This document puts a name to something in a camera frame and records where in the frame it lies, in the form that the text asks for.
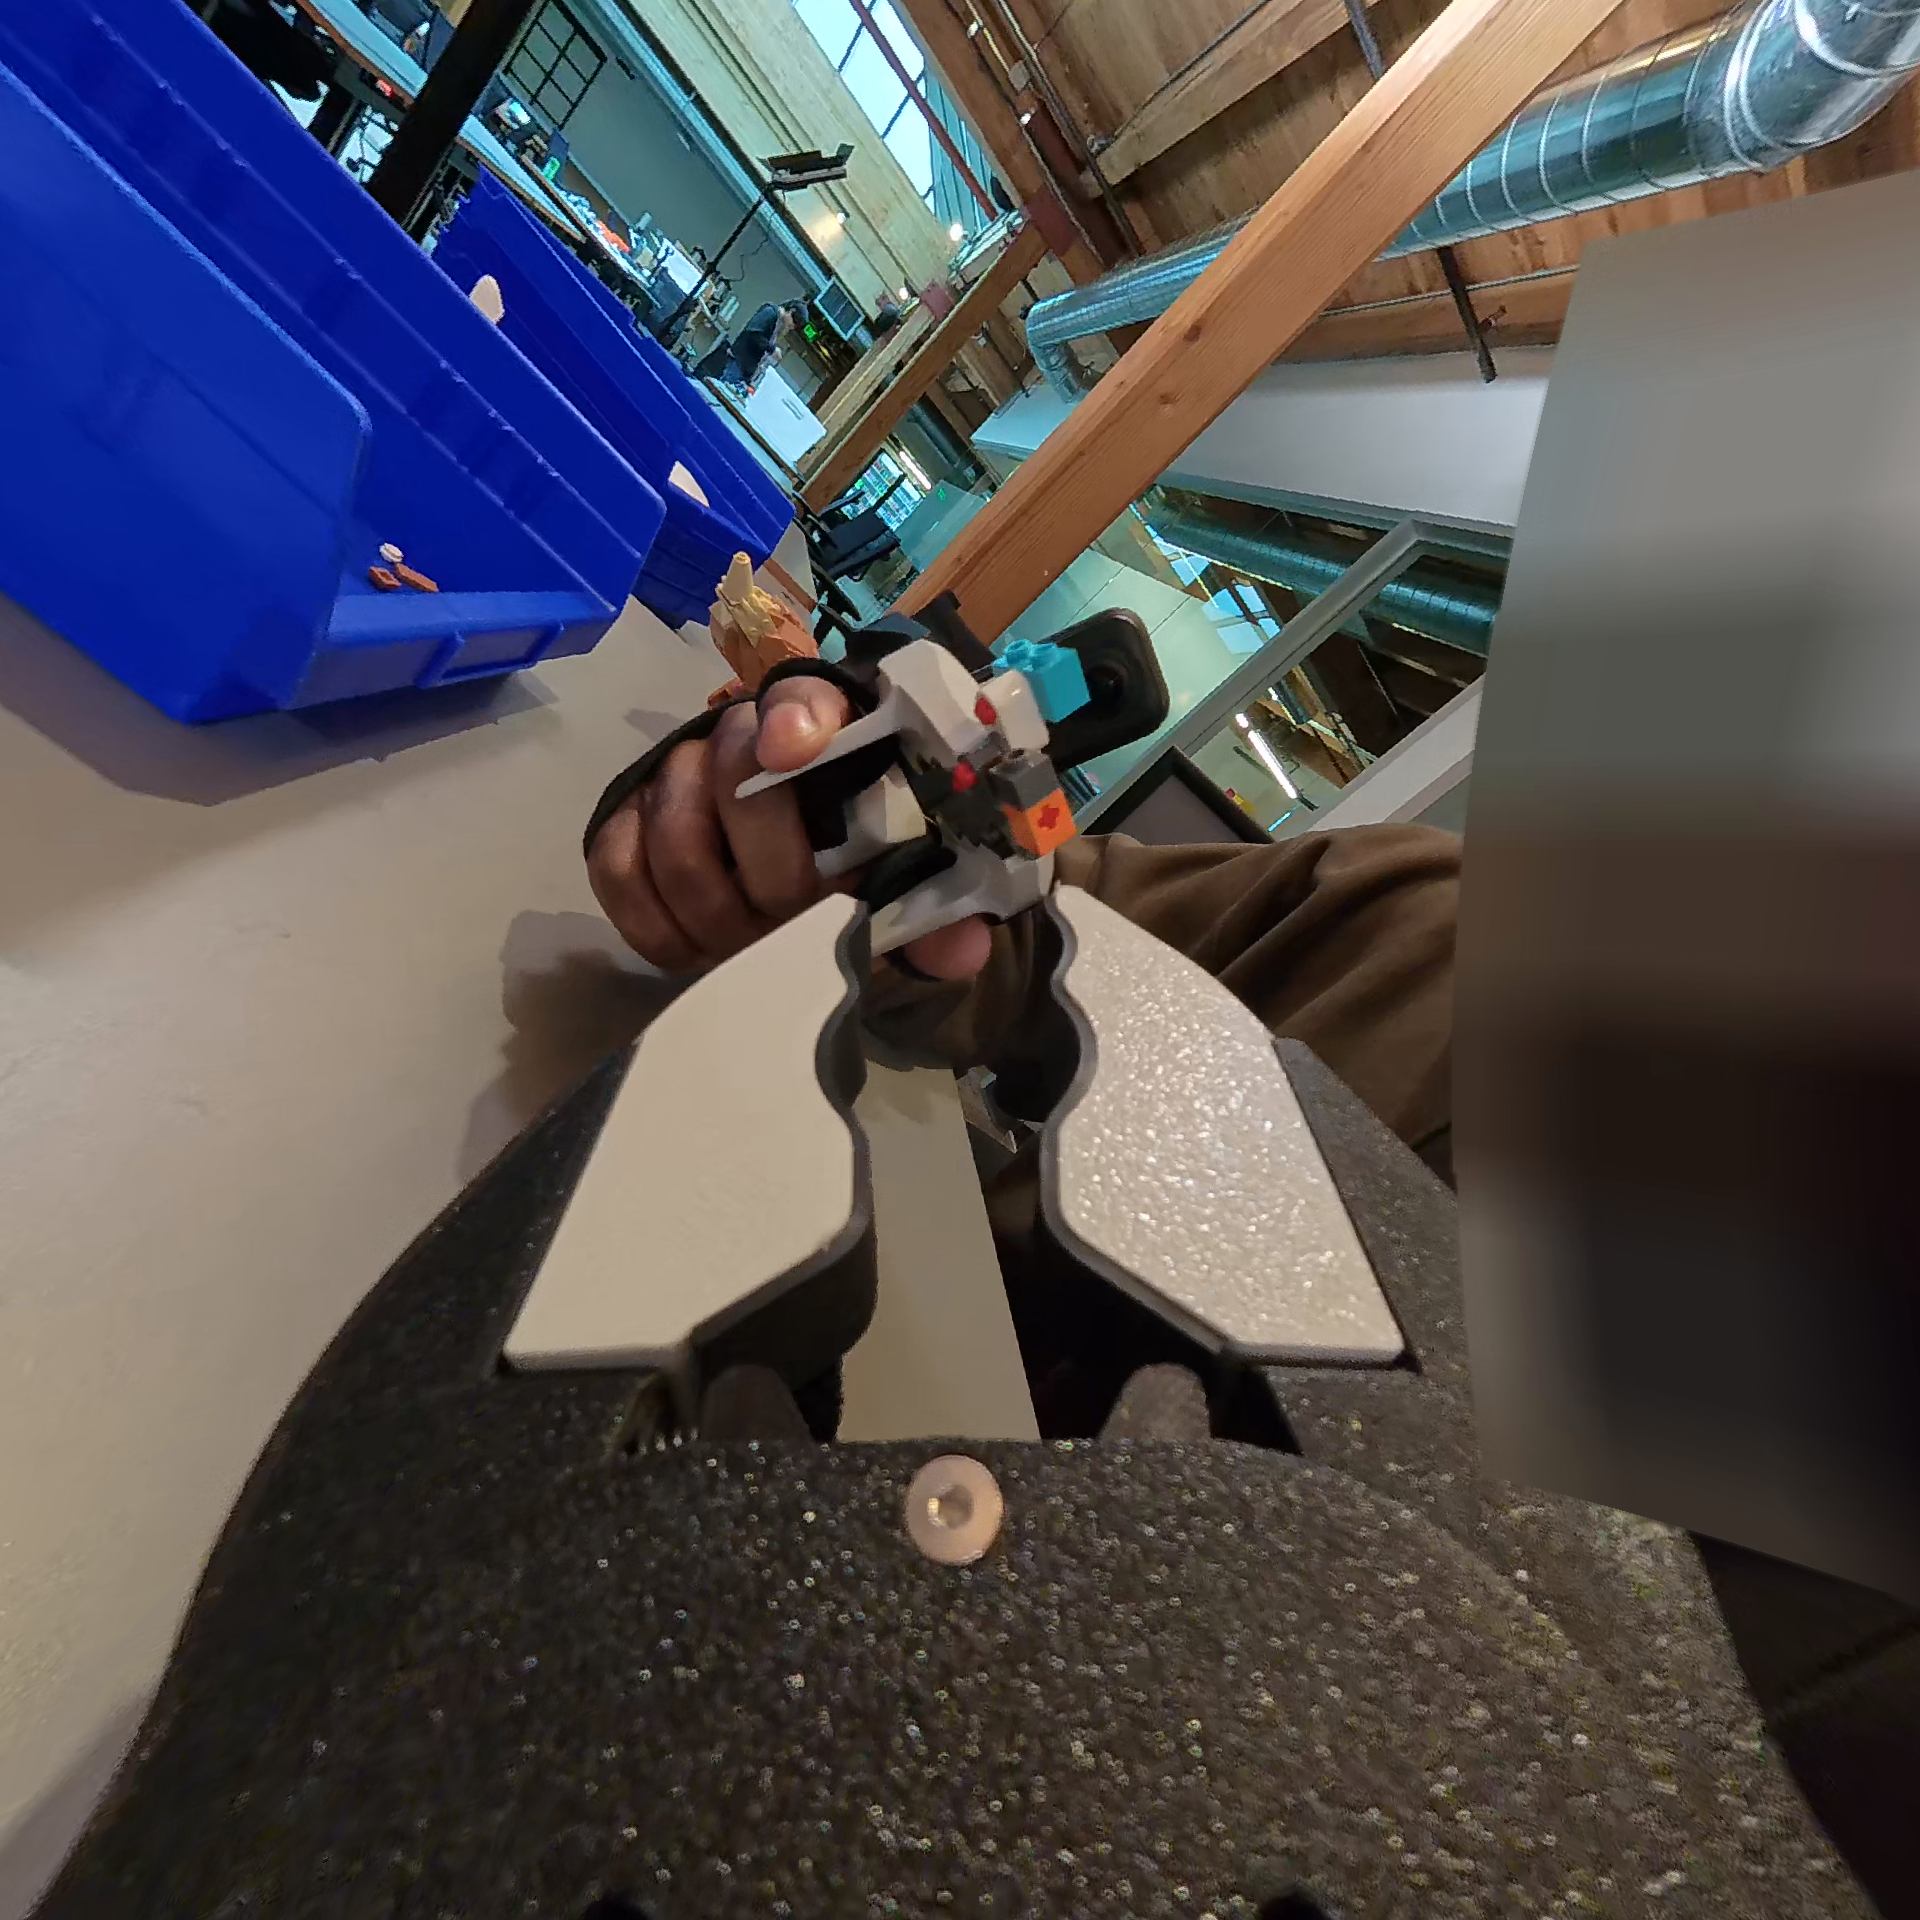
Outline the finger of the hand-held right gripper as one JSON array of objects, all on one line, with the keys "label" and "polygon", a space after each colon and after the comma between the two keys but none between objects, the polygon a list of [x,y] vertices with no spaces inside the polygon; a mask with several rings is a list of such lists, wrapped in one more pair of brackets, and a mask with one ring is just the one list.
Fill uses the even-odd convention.
[{"label": "finger of the hand-held right gripper", "polygon": [[1012,753],[1042,753],[1042,707],[1031,679],[1012,668],[974,679],[935,641],[913,641],[878,660],[878,718],[894,786],[952,786],[958,766],[979,775]]},{"label": "finger of the hand-held right gripper", "polygon": [[871,956],[902,958],[958,922],[1010,922],[1049,895],[1054,870],[1054,854],[878,854],[863,874]]}]

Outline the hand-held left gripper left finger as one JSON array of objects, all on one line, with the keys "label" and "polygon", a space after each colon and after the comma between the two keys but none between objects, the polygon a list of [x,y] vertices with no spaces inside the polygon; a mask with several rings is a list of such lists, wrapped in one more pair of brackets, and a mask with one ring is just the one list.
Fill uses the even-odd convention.
[{"label": "hand-held left gripper left finger", "polygon": [[857,1001],[871,914],[819,900],[641,1035],[505,1337],[516,1374],[644,1371],[682,1412],[832,1374],[878,1302]]}]

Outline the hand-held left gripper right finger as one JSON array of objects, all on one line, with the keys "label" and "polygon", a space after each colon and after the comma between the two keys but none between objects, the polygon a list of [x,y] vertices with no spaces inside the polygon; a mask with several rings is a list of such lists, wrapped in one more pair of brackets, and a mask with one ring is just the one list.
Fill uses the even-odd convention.
[{"label": "hand-held left gripper right finger", "polygon": [[1047,900],[1073,1069],[1042,1122],[1060,1323],[1116,1386],[1184,1370],[1393,1375],[1408,1333],[1266,1025],[1078,884]]}]

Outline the teal grey red brick assembly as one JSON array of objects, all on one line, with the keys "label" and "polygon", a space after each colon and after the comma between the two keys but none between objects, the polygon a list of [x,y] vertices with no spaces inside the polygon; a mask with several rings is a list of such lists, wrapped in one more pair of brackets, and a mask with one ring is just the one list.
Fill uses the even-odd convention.
[{"label": "teal grey red brick assembly", "polygon": [[[1012,641],[1006,645],[995,674],[1012,668],[1023,670],[1041,695],[1042,755],[1049,758],[1049,737],[1054,727],[1081,714],[1091,705],[1088,674],[1079,659],[1065,646],[1038,641]],[[935,786],[929,781],[924,810],[952,841],[988,847],[999,857],[1023,854],[1009,831],[992,772],[979,775],[966,763],[958,766],[952,772],[952,786]]]}]

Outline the person's right forearm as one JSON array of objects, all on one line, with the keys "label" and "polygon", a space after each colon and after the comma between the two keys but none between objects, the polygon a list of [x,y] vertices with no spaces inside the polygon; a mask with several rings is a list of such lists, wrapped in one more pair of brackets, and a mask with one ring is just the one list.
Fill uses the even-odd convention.
[{"label": "person's right forearm", "polygon": [[1060,877],[1212,974],[1299,1041],[1448,1187],[1464,838],[1424,822],[1283,843],[1064,851]]}]

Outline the grey desk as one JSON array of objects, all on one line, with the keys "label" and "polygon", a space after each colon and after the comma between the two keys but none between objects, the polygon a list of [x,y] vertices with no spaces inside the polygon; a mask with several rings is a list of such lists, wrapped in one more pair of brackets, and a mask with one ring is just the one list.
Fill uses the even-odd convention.
[{"label": "grey desk", "polygon": [[6,1915],[1018,1911],[1015,1551],[915,1468],[1038,1435],[946,1073],[874,1065],[839,1446],[695,1446],[505,1334],[672,999],[604,783],[723,673],[586,657],[184,727],[6,606]]}]

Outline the person's right hand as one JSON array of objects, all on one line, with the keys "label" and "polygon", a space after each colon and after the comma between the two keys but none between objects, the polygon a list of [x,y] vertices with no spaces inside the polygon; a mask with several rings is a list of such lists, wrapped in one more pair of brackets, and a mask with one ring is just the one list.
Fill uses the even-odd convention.
[{"label": "person's right hand", "polygon": [[[615,933],[663,974],[703,974],[811,909],[826,879],[788,786],[742,797],[761,772],[815,762],[857,715],[826,674],[715,708],[615,779],[586,841],[593,893]],[[1058,931],[1034,909],[966,918],[871,964],[863,1021],[889,1065],[984,1069],[999,1113],[1041,1122],[1070,1083],[1051,1001]]]}]

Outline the grey black-framed monitor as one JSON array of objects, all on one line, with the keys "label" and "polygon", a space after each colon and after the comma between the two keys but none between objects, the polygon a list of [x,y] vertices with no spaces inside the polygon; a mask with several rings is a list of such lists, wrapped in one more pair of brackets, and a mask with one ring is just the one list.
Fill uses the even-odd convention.
[{"label": "grey black-framed monitor", "polygon": [[1164,750],[1079,817],[1086,834],[1122,834],[1153,847],[1273,845],[1238,799],[1186,755]]}]

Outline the black office chair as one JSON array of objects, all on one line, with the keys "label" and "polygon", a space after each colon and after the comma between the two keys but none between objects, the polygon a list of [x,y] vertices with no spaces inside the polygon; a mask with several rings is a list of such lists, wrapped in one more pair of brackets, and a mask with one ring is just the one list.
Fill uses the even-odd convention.
[{"label": "black office chair", "polygon": [[795,495],[795,519],[804,538],[815,582],[815,637],[826,641],[831,633],[849,635],[856,626],[866,623],[871,614],[857,611],[849,596],[847,581],[860,578],[874,565],[899,556],[899,534],[878,510],[849,511],[847,499],[817,511]]}]

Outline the brown tan toy figure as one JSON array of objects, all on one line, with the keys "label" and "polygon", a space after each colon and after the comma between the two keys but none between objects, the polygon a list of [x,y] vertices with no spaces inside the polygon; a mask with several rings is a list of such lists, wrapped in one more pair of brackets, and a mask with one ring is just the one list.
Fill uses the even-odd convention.
[{"label": "brown tan toy figure", "polygon": [[708,698],[708,711],[756,698],[784,665],[819,660],[819,642],[787,598],[760,588],[753,556],[737,550],[715,586],[708,635],[731,679]]}]

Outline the white box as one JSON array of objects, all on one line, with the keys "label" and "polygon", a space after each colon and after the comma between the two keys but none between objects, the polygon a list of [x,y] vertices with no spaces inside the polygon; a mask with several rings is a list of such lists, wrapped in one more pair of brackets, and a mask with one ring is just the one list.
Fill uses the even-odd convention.
[{"label": "white box", "polygon": [[744,417],[767,445],[791,468],[802,468],[826,444],[826,426],[810,410],[808,401],[784,377],[782,369],[768,369],[744,401]]}]

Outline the wooden ceiling beam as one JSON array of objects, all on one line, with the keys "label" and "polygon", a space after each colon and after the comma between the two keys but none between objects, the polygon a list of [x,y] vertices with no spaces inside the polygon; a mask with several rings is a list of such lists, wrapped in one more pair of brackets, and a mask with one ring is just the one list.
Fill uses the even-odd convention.
[{"label": "wooden ceiling beam", "polygon": [[1454,2],[903,593],[999,637],[1270,369],[1614,2]]}]

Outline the blue plastic bin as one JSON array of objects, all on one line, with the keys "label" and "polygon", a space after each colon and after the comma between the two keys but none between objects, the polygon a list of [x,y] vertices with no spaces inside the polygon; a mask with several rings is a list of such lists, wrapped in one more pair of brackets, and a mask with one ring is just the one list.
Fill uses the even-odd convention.
[{"label": "blue plastic bin", "polygon": [[434,258],[466,292],[497,284],[504,334],[662,493],[634,595],[672,629],[706,623],[734,559],[777,550],[791,495],[631,309],[491,174],[476,179]]},{"label": "blue plastic bin", "polygon": [[591,651],[666,506],[458,282],[184,5],[2,44],[6,596],[185,724]]}]

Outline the black light stand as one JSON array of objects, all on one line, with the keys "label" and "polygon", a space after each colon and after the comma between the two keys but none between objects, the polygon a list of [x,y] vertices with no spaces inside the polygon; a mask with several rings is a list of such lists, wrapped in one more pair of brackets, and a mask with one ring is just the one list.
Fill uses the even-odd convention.
[{"label": "black light stand", "polygon": [[832,154],[823,150],[788,150],[779,156],[768,156],[754,163],[751,169],[753,190],[748,204],[728,236],[726,243],[713,252],[703,289],[719,282],[726,275],[728,260],[737,243],[744,234],[760,225],[770,225],[774,231],[782,231],[798,255],[808,258],[804,271],[810,275],[811,292],[823,292],[831,284],[836,282],[836,268],[831,263],[823,246],[810,237],[804,225],[787,201],[798,194],[811,193],[817,188],[839,186],[849,179],[849,163],[854,157],[854,146],[847,141]]}]

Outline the black pole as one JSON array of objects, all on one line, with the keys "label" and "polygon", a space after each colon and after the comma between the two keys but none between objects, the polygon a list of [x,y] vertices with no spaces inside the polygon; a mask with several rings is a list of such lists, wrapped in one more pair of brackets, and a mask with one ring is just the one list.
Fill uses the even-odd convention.
[{"label": "black pole", "polygon": [[418,237],[441,169],[497,70],[540,2],[470,2],[439,60],[401,118],[374,179],[371,198]]}]

